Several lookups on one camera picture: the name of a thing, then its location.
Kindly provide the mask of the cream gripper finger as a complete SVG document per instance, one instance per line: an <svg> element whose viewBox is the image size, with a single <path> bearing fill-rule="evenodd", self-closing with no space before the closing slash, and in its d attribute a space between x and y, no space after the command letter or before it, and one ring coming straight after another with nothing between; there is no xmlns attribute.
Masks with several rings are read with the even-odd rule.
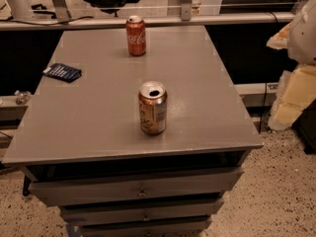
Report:
<svg viewBox="0 0 316 237"><path fill-rule="evenodd" d="M267 42L267 47L273 49L287 49L291 26L292 23L288 23L279 32L270 37Z"/></svg>
<svg viewBox="0 0 316 237"><path fill-rule="evenodd" d="M291 127L315 99L315 65L299 64L292 72L284 71L279 78L268 127L272 130Z"/></svg>

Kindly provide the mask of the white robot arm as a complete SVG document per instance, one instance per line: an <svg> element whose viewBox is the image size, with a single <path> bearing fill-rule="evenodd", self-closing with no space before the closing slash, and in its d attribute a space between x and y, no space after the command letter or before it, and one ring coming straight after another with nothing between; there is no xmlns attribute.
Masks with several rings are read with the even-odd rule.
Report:
<svg viewBox="0 0 316 237"><path fill-rule="evenodd" d="M267 46L285 48L297 62L292 72L281 75L268 120L270 129L285 130L316 100L316 0L308 0Z"/></svg>

